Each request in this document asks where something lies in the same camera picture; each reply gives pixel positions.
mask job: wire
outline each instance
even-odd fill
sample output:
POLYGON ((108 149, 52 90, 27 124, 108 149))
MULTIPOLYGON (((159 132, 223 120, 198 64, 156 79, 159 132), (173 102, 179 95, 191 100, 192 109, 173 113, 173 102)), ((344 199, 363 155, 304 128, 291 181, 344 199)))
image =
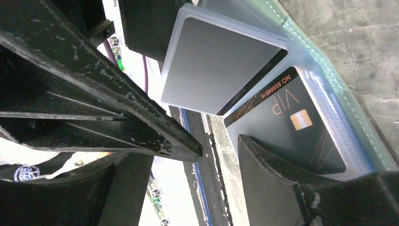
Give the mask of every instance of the wire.
MULTIPOLYGON (((105 50, 107 51, 108 59, 116 66, 118 66, 118 62, 116 61, 115 54, 112 51, 111 45, 108 40, 103 42, 105 50)), ((147 67, 147 59, 144 55, 143 57, 143 66, 144 66, 144 92, 148 94, 148 67, 147 67)))
POLYGON ((147 68, 147 59, 143 56, 143 65, 144 65, 144 92, 148 94, 148 68, 147 68))
POLYGON ((110 45, 110 43, 108 42, 107 39, 103 42, 103 45, 104 45, 104 47, 105 47, 105 50, 107 50, 108 59, 109 59, 114 65, 118 66, 118 62, 116 61, 115 54, 113 53, 112 48, 111 48, 111 45, 110 45))

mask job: black metal frame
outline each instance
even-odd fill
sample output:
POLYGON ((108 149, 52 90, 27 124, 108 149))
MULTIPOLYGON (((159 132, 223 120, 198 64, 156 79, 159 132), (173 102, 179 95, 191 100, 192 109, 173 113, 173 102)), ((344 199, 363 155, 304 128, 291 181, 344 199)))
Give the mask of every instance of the black metal frame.
MULTIPOLYGON (((0 45, 8 49, 0 126, 8 139, 47 151, 128 151, 188 162, 202 156, 201 145, 53 2, 7 0, 0 18, 0 45)), ((92 27, 98 34, 106 25, 92 27)))
POLYGON ((94 46, 100 45, 115 33, 113 22, 105 17, 102 1, 51 0, 51 2, 94 46))
POLYGON ((395 226, 399 222, 398 172, 336 181, 292 165, 246 135, 239 136, 238 152, 251 225, 395 226))
POLYGON ((136 226, 152 160, 113 153, 52 180, 0 180, 0 225, 136 226))

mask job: gold diagonal line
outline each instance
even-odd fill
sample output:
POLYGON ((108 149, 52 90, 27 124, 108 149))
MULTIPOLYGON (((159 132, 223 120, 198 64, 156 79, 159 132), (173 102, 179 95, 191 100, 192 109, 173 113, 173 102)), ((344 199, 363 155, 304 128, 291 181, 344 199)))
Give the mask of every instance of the gold diagonal line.
POLYGON ((327 154, 326 158, 325 158, 324 161, 321 163, 319 169, 321 169, 321 167, 323 167, 324 163, 325 163, 325 162, 327 161, 327 159, 330 157, 330 155, 331 155, 331 153, 333 152, 333 150, 334 150, 334 146, 331 148, 330 152, 327 154))
POLYGON ((321 152, 320 152, 320 156, 319 156, 319 161, 317 162, 317 168, 319 167, 320 162, 321 162, 321 157, 322 157, 323 152, 324 152, 324 145, 326 144, 326 140, 327 140, 327 135, 324 136, 324 141, 323 141, 323 146, 321 147, 321 152))
POLYGON ((283 103, 283 101, 281 100, 281 97, 280 97, 280 95, 278 95, 278 94, 277 94, 277 96, 278 96, 278 97, 279 97, 279 99, 280 99, 281 105, 283 105, 283 107, 284 107, 284 111, 286 111, 286 107, 284 106, 284 103, 283 103))
POLYGON ((318 148, 319 145, 321 144, 321 140, 323 139, 323 136, 324 136, 324 133, 326 132, 326 130, 327 130, 327 128, 324 128, 324 131, 321 133, 319 143, 317 144, 316 148, 314 149, 314 152, 313 152, 313 155, 312 155, 312 157, 311 157, 311 160, 309 161, 309 165, 311 164, 311 161, 313 161, 314 155, 315 155, 316 152, 317 152, 317 148, 318 148))
POLYGON ((248 112, 248 110, 249 110, 249 108, 251 107, 251 104, 252 104, 252 102, 253 102, 254 100, 255 100, 255 98, 252 99, 251 103, 248 105, 248 108, 247 108, 247 110, 245 111, 244 114, 246 114, 246 113, 248 112))
POLYGON ((241 108, 240 108, 240 110, 239 110, 239 112, 238 112, 238 114, 237 114, 236 120, 238 120, 239 114, 241 114, 242 110, 244 110, 244 108, 249 104, 249 101, 250 101, 250 99, 245 103, 244 106, 241 106, 241 108))

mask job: clear plastic card holder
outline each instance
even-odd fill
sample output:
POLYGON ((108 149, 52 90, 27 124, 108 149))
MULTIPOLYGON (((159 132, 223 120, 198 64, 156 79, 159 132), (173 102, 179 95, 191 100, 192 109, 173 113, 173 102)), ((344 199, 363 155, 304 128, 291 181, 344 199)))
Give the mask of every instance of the clear plastic card holder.
POLYGON ((289 39, 274 32, 280 29, 265 31, 184 5, 177 15, 162 71, 161 101, 225 115, 272 68, 298 54, 289 39))
POLYGON ((262 88, 224 118, 239 134, 308 171, 338 180, 375 171, 320 66, 303 53, 275 67, 262 88))
POLYGON ((200 6, 246 24, 288 38, 289 33, 247 0, 203 0, 200 6))

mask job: sticker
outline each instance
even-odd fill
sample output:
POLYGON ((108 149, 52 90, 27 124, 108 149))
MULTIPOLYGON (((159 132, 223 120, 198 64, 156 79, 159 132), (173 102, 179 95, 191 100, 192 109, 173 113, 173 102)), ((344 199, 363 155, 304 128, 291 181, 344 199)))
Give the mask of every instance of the sticker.
POLYGON ((40 176, 40 170, 36 166, 21 166, 14 174, 15 182, 29 181, 40 176))

